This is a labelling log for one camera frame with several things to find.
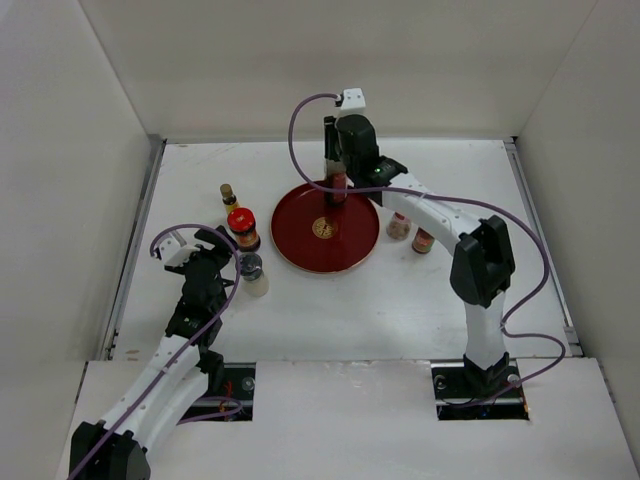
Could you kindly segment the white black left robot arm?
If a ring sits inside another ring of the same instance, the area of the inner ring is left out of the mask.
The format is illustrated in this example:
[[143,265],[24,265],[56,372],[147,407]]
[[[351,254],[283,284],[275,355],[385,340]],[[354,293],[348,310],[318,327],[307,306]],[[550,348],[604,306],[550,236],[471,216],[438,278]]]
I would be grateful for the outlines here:
[[[223,226],[191,224],[195,246],[167,228],[150,253],[183,276],[181,297],[151,359],[114,406],[97,422],[81,423],[70,442],[71,479],[148,479],[151,463],[171,431],[200,397],[224,387],[223,357],[211,346],[239,281],[222,271],[239,263],[236,242]],[[170,241],[178,242],[171,247]]]

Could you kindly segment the pink lid spice jar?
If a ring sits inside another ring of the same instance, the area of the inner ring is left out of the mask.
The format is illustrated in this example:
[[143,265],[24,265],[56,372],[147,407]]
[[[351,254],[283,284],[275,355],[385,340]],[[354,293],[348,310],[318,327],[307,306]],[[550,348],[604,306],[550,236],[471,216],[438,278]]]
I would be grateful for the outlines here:
[[386,227],[386,233],[393,240],[403,241],[409,236],[411,226],[410,219],[395,212]]

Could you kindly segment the right aluminium table rail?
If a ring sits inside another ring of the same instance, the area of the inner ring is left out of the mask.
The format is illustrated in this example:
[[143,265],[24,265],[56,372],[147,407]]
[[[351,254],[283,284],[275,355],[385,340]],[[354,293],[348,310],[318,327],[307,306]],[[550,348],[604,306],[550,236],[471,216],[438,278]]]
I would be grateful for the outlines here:
[[531,195],[531,190],[529,188],[529,185],[525,177],[524,168],[522,166],[522,162],[521,162],[518,147],[517,147],[517,137],[513,136],[509,140],[505,140],[504,147],[505,147],[507,156],[509,157],[509,163],[511,165],[514,178],[516,180],[521,198],[523,200],[527,220],[532,230],[537,234],[538,238],[540,239],[543,249],[549,261],[550,273],[549,273],[548,284],[552,286],[554,291],[554,296],[556,298],[556,303],[559,305],[562,311],[564,336],[568,341],[568,351],[571,353],[573,357],[583,357],[584,352],[582,349],[582,345],[579,340],[578,333],[575,329],[574,322],[571,317],[571,313],[569,312],[568,304],[567,304],[563,289],[559,283],[557,271],[553,264],[548,243],[546,241],[545,234],[544,234],[542,225],[540,223],[539,215],[536,211],[533,197]]

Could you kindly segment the red lid chili sauce jar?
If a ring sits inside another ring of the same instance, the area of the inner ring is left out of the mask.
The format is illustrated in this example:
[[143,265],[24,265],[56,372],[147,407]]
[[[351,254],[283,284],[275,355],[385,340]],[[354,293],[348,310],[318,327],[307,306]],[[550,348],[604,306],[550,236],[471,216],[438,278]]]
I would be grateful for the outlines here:
[[261,239],[257,232],[255,216],[250,209],[235,208],[228,214],[227,224],[241,251],[253,252],[259,249]]

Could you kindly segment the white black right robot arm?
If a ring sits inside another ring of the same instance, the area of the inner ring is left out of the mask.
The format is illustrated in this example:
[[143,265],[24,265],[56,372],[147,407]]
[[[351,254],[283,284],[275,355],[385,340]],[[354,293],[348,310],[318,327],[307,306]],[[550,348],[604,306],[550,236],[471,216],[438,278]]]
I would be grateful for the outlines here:
[[324,118],[325,154],[342,163],[357,189],[379,206],[409,218],[452,256],[449,282],[465,307],[464,384],[476,397],[498,390],[509,363],[500,322],[515,271],[508,228],[437,200],[407,167],[380,153],[371,122],[361,114]]

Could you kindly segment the left aluminium table rail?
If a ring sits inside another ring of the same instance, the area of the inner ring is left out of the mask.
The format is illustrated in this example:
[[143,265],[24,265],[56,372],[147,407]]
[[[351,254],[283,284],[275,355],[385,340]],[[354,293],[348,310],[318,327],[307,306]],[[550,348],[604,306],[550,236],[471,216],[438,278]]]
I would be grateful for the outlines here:
[[136,204],[125,256],[116,284],[116,290],[103,321],[103,335],[96,354],[97,360],[111,360],[113,356],[166,147],[166,139],[158,134],[150,134],[148,140],[150,143],[150,154]]

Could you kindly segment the tall dark bottle red label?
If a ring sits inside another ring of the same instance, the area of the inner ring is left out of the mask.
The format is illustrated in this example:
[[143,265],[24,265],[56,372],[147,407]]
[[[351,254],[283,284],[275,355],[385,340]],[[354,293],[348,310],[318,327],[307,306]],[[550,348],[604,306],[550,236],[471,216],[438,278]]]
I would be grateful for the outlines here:
[[347,188],[348,177],[346,167],[340,161],[327,159],[325,162],[325,186],[330,192],[324,194],[325,202],[333,207],[341,206],[345,201],[347,194],[344,190]]

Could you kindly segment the yellow label gold cap bottle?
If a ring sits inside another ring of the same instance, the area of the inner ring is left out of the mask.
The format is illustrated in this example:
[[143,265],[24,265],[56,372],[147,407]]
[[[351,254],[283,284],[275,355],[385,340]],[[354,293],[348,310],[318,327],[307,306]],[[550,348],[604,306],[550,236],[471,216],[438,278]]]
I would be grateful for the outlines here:
[[229,215],[232,211],[239,207],[238,199],[231,185],[228,183],[222,184],[219,190],[226,214]]

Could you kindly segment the back aluminium table rail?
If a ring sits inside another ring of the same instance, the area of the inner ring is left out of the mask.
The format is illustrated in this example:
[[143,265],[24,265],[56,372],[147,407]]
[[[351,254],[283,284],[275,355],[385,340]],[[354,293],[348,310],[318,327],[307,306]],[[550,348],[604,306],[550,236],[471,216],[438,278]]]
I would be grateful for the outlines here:
[[[276,135],[162,135],[150,134],[149,137],[159,137],[167,144],[209,144],[209,143],[263,143],[263,142],[285,142],[287,134]],[[378,140],[486,140],[500,141],[515,144],[518,136],[480,136],[480,135],[410,135],[410,136],[381,136]]]

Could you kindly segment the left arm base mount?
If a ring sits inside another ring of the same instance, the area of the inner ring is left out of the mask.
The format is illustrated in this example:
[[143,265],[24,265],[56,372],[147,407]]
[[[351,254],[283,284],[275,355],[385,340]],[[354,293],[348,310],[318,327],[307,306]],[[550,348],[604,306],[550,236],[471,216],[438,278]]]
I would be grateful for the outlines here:
[[194,402],[179,423],[251,421],[255,388],[255,363],[228,363],[221,380]]

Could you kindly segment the yellow cap red sauce bottle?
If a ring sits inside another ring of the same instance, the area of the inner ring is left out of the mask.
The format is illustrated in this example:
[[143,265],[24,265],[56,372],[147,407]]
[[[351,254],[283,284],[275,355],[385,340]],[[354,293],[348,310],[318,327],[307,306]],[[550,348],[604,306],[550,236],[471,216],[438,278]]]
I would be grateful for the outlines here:
[[422,228],[418,228],[411,247],[418,254],[428,254],[435,243],[434,237]]

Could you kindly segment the aluminium table rail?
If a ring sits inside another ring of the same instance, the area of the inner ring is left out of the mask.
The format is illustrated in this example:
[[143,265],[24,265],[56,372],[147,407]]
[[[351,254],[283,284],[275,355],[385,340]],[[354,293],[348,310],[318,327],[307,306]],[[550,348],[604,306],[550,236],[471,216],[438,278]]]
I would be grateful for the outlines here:
[[113,356],[166,147],[166,139],[158,134],[150,134],[148,140],[150,143],[150,154],[136,204],[125,256],[116,284],[116,290],[103,321],[103,335],[96,354],[97,360],[111,360]]
[[557,271],[553,264],[548,243],[546,241],[545,234],[544,234],[542,225],[540,223],[539,215],[536,211],[533,197],[531,195],[531,190],[529,188],[529,185],[525,177],[524,168],[522,166],[522,162],[521,162],[518,147],[517,147],[517,137],[513,136],[509,140],[505,140],[504,147],[505,147],[507,156],[509,157],[509,163],[511,165],[514,178],[516,180],[521,198],[523,200],[527,220],[532,230],[537,234],[538,238],[540,239],[543,249],[549,261],[550,273],[549,273],[548,284],[552,286],[554,291],[554,296],[556,298],[556,303],[559,305],[562,311],[564,336],[568,341],[568,351],[571,353],[573,357],[583,357],[584,352],[582,349],[582,345],[579,340],[578,333],[575,329],[574,322],[571,317],[571,313],[569,312],[568,304],[567,304],[563,289],[559,283]]
[[[263,142],[285,142],[287,134],[276,135],[162,135],[150,134],[149,137],[159,137],[167,144],[209,144],[209,143],[263,143]],[[518,136],[480,136],[480,135],[410,135],[410,136],[381,136],[378,140],[486,140],[500,141],[515,144]]]

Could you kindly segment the clear grinder with black top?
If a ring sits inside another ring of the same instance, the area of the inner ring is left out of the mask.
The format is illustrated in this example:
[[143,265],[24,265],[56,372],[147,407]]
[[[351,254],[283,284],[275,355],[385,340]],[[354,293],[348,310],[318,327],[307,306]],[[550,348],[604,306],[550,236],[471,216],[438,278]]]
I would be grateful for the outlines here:
[[258,254],[247,252],[240,256],[240,274],[244,289],[249,295],[262,297],[268,292],[269,280]]

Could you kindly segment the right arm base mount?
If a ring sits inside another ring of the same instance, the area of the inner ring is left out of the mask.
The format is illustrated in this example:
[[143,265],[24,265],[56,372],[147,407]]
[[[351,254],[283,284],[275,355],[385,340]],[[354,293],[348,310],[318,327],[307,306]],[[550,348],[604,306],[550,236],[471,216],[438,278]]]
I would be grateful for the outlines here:
[[495,387],[480,390],[466,377],[461,362],[431,365],[435,409],[440,421],[529,420],[520,371],[511,361]]

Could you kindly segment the red round lacquer tray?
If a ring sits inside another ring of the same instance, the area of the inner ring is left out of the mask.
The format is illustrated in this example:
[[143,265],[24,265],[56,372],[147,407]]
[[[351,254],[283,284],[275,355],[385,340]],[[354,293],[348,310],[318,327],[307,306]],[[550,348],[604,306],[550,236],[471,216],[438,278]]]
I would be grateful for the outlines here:
[[376,208],[363,195],[349,194],[333,206],[324,193],[301,184],[276,205],[270,222],[278,253],[293,266],[316,274],[347,271],[372,253],[379,238]]

